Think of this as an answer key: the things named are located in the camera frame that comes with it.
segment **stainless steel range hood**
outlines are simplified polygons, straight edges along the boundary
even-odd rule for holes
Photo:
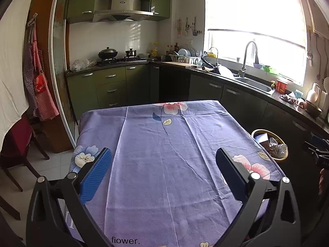
[[[153,16],[152,12],[133,10],[133,9],[134,9],[134,0],[111,0],[110,10],[94,11],[93,22],[124,21],[124,20],[142,21],[149,16]]]

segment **purple tablecloth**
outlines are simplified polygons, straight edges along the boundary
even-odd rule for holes
[[[242,206],[216,165],[220,147],[265,179],[283,175],[218,101],[88,111],[79,132],[70,171],[80,153],[112,151],[111,172],[86,205],[114,246],[214,245]]]

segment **window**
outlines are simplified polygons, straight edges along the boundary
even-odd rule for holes
[[[302,84],[305,76],[306,25],[300,0],[207,0],[209,48],[223,59],[240,58],[249,41],[258,46],[259,62]],[[247,51],[249,64],[255,49]]]

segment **gas stove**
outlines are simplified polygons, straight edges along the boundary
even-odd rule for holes
[[[102,59],[101,61],[97,62],[97,66],[106,66],[106,65],[112,65],[112,64],[120,64],[124,62],[147,62],[146,59],[142,59],[139,56],[135,57],[124,57],[124,58],[110,58],[110,59]]]

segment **blue leaf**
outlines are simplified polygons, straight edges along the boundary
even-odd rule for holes
[[[153,119],[155,119],[156,121],[161,121],[161,118],[159,116],[157,116],[154,112],[153,112]]]

